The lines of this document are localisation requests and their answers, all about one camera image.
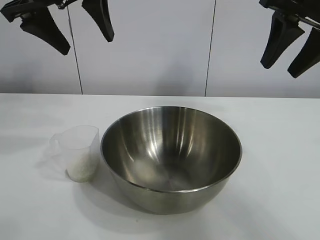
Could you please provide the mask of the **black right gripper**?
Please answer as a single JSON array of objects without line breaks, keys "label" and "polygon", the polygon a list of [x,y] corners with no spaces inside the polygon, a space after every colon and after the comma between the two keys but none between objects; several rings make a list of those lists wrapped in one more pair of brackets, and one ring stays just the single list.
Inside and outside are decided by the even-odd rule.
[{"label": "black right gripper", "polygon": [[266,9],[274,10],[268,41],[260,60],[264,68],[271,68],[281,54],[305,31],[299,21],[313,28],[302,47],[288,67],[293,78],[320,62],[320,0],[260,0]]}]

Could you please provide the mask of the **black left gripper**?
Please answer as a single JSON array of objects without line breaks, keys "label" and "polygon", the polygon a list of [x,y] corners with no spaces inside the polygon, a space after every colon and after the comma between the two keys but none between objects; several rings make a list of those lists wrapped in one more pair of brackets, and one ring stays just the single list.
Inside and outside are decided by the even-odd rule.
[{"label": "black left gripper", "polygon": [[[21,17],[20,28],[51,45],[62,55],[67,55],[70,44],[56,25],[48,7],[56,5],[59,10],[65,9],[75,0],[12,0],[0,10],[11,23]],[[108,0],[83,0],[81,6],[92,17],[107,42],[115,36],[112,26]]]}]

